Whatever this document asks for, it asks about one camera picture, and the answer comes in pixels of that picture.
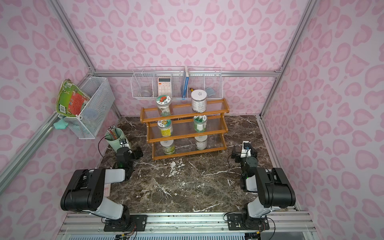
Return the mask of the green label seed jar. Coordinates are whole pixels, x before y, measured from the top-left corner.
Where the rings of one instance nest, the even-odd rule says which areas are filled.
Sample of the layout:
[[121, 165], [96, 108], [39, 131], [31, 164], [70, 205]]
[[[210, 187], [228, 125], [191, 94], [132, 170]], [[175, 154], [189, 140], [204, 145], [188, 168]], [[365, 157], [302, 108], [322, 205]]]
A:
[[200, 115], [200, 116], [194, 116], [194, 129], [198, 133], [203, 133], [206, 131], [207, 128], [207, 116], [206, 115]]

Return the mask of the sunflower lid yellow jar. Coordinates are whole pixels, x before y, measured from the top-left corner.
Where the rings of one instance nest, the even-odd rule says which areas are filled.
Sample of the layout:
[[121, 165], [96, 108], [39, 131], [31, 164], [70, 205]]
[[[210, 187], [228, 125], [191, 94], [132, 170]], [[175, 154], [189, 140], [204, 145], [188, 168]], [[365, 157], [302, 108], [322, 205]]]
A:
[[158, 128], [162, 137], [170, 137], [173, 134], [172, 120], [159, 120]]

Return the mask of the tomato lid seed jar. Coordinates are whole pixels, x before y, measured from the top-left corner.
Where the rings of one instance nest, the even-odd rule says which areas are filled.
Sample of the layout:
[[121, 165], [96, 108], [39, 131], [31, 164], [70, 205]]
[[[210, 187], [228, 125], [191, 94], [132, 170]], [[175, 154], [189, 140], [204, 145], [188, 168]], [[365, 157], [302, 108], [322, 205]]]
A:
[[163, 117], [170, 116], [171, 113], [171, 103], [172, 99], [168, 95], [161, 95], [157, 97], [156, 104], [159, 110], [159, 113]]

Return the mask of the white lid grey jar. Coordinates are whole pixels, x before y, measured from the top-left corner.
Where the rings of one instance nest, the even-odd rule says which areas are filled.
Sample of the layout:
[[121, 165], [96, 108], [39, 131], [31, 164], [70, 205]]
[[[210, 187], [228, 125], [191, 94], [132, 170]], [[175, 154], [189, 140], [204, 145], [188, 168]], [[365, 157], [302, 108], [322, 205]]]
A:
[[191, 93], [192, 109], [197, 113], [206, 111], [208, 94], [204, 90], [194, 90]]

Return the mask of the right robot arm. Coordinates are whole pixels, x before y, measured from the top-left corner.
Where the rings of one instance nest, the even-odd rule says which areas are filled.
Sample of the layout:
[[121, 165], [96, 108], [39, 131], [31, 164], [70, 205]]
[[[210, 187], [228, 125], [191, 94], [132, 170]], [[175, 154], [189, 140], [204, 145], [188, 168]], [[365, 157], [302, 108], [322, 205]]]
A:
[[240, 151], [232, 150], [231, 158], [241, 165], [241, 189], [256, 193], [257, 197], [247, 203], [240, 214], [225, 214], [230, 231], [253, 230], [260, 233], [269, 230], [268, 214], [296, 204], [295, 191], [283, 169], [260, 167], [257, 154], [247, 141], [243, 142]]

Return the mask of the bottom left seed jar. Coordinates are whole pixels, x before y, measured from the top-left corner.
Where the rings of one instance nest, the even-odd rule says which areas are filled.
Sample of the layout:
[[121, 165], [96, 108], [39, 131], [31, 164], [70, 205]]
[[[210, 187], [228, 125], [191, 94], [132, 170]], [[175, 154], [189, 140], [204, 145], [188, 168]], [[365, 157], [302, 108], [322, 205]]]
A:
[[174, 140], [160, 141], [160, 144], [165, 155], [172, 155], [175, 153], [176, 147]]

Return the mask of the wooden three-tier shelf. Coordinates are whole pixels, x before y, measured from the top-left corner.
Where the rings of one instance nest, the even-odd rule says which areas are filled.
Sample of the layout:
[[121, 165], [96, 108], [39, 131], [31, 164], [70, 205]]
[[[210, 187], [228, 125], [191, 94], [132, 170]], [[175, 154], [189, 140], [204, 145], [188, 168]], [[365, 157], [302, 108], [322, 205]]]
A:
[[[167, 117], [160, 115], [157, 108], [143, 108], [140, 120], [147, 125], [147, 142], [152, 145], [152, 159], [163, 160], [167, 158], [184, 157], [188, 155], [203, 154], [227, 149], [224, 134], [229, 129], [225, 120], [225, 114], [230, 112], [226, 99], [207, 101], [207, 108], [203, 115], [206, 115], [207, 128], [203, 133], [194, 129], [194, 116], [199, 113], [193, 111], [192, 104], [175, 105], [172, 114]], [[173, 134], [170, 137], [162, 137], [158, 128], [159, 120], [172, 120]], [[196, 148], [196, 136], [208, 136], [208, 145], [205, 150]], [[165, 155], [160, 141], [174, 140], [175, 153]]]

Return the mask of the mint green pencil cup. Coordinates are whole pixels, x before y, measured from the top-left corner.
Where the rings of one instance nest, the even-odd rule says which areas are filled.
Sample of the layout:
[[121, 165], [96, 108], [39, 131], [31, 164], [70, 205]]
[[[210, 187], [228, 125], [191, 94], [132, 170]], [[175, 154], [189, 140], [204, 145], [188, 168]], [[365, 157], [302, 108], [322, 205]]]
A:
[[120, 129], [120, 128], [116, 128], [116, 131], [117, 131], [117, 134], [118, 134], [118, 136], [119, 136], [119, 139], [117, 139], [117, 140], [113, 140], [113, 139], [111, 138], [111, 136], [109, 136], [108, 130], [107, 130], [107, 132], [105, 133], [105, 140], [107, 141], [107, 143], [112, 147], [112, 149], [113, 149], [115, 152], [117, 152], [118, 149], [121, 148], [121, 147], [120, 147], [120, 140], [122, 140], [122, 139], [126, 139], [126, 140], [128, 140], [127, 137], [125, 136], [125, 134], [124, 134], [124, 132], [123, 132], [122, 129]]

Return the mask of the coloured pencils bundle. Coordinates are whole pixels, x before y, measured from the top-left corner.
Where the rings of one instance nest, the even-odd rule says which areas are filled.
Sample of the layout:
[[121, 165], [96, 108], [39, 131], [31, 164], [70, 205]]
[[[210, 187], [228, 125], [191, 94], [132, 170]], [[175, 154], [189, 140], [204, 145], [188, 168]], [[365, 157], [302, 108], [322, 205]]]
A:
[[117, 131], [116, 131], [116, 127], [115, 126], [111, 126], [108, 128], [108, 133], [109, 133], [109, 136], [111, 136], [111, 138], [113, 140], [117, 140], [119, 139], [119, 136], [117, 134]]

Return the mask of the pink calculator on table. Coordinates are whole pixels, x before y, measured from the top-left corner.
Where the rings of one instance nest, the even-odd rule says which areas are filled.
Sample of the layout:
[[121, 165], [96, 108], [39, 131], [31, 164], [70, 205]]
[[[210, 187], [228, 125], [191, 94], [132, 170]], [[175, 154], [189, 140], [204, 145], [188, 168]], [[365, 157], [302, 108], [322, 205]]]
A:
[[104, 196], [108, 198], [110, 195], [111, 195], [111, 184], [105, 184]]

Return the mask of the clear cup in basket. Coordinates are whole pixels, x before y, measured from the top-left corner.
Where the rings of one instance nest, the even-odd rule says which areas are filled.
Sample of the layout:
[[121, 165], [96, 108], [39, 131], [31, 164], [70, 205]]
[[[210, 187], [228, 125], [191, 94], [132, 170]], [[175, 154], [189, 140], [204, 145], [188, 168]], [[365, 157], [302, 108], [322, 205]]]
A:
[[151, 98], [153, 96], [153, 90], [149, 87], [142, 87], [140, 90], [140, 97]]

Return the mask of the green snack bag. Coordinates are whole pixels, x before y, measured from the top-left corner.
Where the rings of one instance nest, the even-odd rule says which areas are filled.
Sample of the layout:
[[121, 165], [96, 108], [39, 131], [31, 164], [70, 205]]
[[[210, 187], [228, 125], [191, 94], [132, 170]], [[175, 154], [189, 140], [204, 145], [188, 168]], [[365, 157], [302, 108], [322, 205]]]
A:
[[56, 112], [65, 117], [77, 117], [90, 101], [84, 93], [70, 79], [62, 82], [56, 102]]

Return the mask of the pink calculator in basket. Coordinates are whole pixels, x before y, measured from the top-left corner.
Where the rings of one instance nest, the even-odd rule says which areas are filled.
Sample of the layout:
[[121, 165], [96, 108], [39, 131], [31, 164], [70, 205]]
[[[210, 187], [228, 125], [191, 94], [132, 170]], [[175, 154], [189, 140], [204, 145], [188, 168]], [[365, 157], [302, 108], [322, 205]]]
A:
[[167, 95], [172, 96], [172, 78], [159, 77], [158, 78], [158, 96]]

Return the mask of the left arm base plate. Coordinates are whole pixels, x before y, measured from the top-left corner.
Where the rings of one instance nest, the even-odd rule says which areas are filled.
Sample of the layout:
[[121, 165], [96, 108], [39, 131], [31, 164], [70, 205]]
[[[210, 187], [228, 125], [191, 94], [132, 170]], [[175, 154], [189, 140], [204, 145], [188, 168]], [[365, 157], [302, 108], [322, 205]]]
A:
[[106, 220], [104, 232], [144, 232], [148, 215], [130, 215], [128, 220]]

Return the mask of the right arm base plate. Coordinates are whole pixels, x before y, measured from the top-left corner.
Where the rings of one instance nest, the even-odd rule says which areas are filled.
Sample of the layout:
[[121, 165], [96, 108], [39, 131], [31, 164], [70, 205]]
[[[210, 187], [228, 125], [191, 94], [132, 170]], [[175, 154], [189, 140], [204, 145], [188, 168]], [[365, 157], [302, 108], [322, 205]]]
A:
[[269, 221], [265, 218], [250, 218], [242, 214], [226, 213], [223, 217], [230, 231], [255, 230], [265, 231], [270, 229]]

